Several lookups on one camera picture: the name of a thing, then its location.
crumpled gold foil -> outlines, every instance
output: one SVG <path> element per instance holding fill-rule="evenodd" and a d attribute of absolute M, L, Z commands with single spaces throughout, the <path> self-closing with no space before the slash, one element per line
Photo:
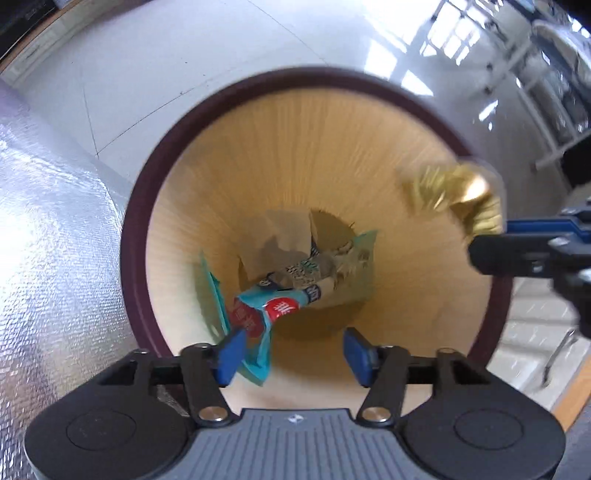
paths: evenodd
<path fill-rule="evenodd" d="M 428 166 L 403 186 L 413 211 L 451 211 L 462 224 L 467 241 L 476 235 L 503 233 L 501 198 L 476 164 Z"/>

trash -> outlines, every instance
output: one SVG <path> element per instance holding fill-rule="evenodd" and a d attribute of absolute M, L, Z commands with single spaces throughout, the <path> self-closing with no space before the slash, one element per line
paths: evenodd
<path fill-rule="evenodd" d="M 373 292 L 376 231 L 362 233 L 338 249 L 315 252 L 294 265 L 269 273 L 236 296 L 226 310 L 219 282 L 207 269 L 223 330 L 240 326 L 248 336 L 244 365 L 263 382 L 270 369 L 271 327 L 304 307 L 326 308 L 365 300 Z"/>

crumpled paper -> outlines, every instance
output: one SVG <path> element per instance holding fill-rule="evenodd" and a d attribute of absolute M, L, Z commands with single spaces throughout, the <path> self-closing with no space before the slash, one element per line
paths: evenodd
<path fill-rule="evenodd" d="M 310 256 L 316 237 L 305 209 L 267 210 L 245 219 L 238 251 L 248 280 L 294 265 Z"/>
<path fill-rule="evenodd" d="M 498 175 L 472 162 L 427 166 L 403 181 L 414 213 L 450 211 L 468 242 L 476 235 L 503 233 L 500 185 Z"/>

floor tile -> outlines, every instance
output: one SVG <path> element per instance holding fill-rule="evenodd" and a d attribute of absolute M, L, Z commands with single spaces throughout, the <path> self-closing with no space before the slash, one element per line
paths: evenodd
<path fill-rule="evenodd" d="M 288 46 L 241 63 L 236 68 L 203 82 L 164 105 L 99 151 L 99 158 L 133 182 L 162 136 L 188 110 L 213 92 L 255 73 L 281 67 L 313 64 L 323 64 L 323 62 L 299 41 L 292 40 Z"/>
<path fill-rule="evenodd" d="M 517 293 L 521 298 L 548 296 L 552 292 L 552 280 L 549 278 L 514 278 L 513 284 L 520 283 Z"/>
<path fill-rule="evenodd" d="M 147 2 L 78 39 L 100 151 L 183 92 L 294 37 L 249 2 Z"/>
<path fill-rule="evenodd" d="M 437 0 L 416 2 L 367 1 L 357 9 L 356 15 L 342 19 L 338 24 L 329 24 L 327 30 L 306 30 L 293 28 L 295 35 L 302 39 L 315 53 L 329 63 L 364 70 L 371 66 L 401 61 L 408 53 L 421 46 L 421 37 L 429 29 Z"/>
<path fill-rule="evenodd" d="M 317 35 L 330 41 L 336 31 L 365 10 L 363 0 L 250 1 L 306 44 Z"/>
<path fill-rule="evenodd" d="M 558 348 L 569 325 L 538 325 L 527 322 L 507 322 L 503 343 L 531 351 L 552 353 Z"/>
<path fill-rule="evenodd" d="M 499 348 L 488 364 L 488 370 L 512 387 L 523 390 L 542 368 L 543 362 L 541 355 Z"/>
<path fill-rule="evenodd" d="M 553 292 L 544 297 L 521 296 L 521 292 L 511 302 L 509 318 L 512 320 L 548 320 L 554 324 L 573 325 L 577 314 L 572 305 Z"/>

metal chair leg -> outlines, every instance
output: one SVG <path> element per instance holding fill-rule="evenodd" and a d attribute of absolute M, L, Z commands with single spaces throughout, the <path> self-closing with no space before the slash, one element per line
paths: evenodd
<path fill-rule="evenodd" d="M 504 62 L 500 67 L 493 67 L 493 78 L 486 85 L 485 92 L 492 93 L 495 88 L 503 81 L 505 76 L 530 52 L 533 47 L 533 43 L 528 38 L 523 45 L 521 45 L 517 51 L 511 56 L 511 58 Z"/>
<path fill-rule="evenodd" d="M 435 20 L 437 20 L 437 17 L 439 16 L 439 12 L 443 8 L 443 5 L 445 5 L 446 3 L 447 3 L 447 0 L 441 0 L 439 2 L 439 5 L 437 6 L 436 10 L 433 12 L 433 15 L 431 16 L 432 22 L 435 22 Z"/>
<path fill-rule="evenodd" d="M 546 65 L 529 82 L 523 86 L 523 90 L 529 92 L 534 86 L 536 86 L 547 74 L 549 74 L 553 68 L 550 65 Z"/>
<path fill-rule="evenodd" d="M 567 144 L 564 144 L 558 150 L 553 150 L 551 153 L 546 155 L 544 158 L 541 158 L 540 160 L 537 160 L 536 162 L 534 162 L 532 164 L 532 170 L 533 171 L 540 171 L 542 168 L 548 167 L 548 166 L 552 165 L 553 163 L 558 162 L 558 160 L 560 160 L 563 157 L 563 155 L 566 153 L 566 151 L 569 148 L 574 147 L 577 143 L 585 140 L 585 138 L 589 137 L 590 135 L 591 135 L 591 128 L 588 128 L 579 137 L 573 138 L 570 142 L 568 142 Z"/>
<path fill-rule="evenodd" d="M 552 355 L 550 355 L 550 358 L 548 358 L 548 361 L 544 366 L 544 372 L 542 374 L 542 388 L 545 388 L 548 385 L 550 385 L 550 371 L 552 370 L 552 367 L 554 366 L 556 359 L 562 353 L 562 350 L 568 348 L 578 340 L 576 335 L 577 329 L 575 328 L 571 328 L 568 332 L 566 332 L 566 334 L 560 341 L 560 344 L 558 345 L 558 347 L 556 347 L 556 350 L 554 350 L 554 352 L 552 352 Z"/>

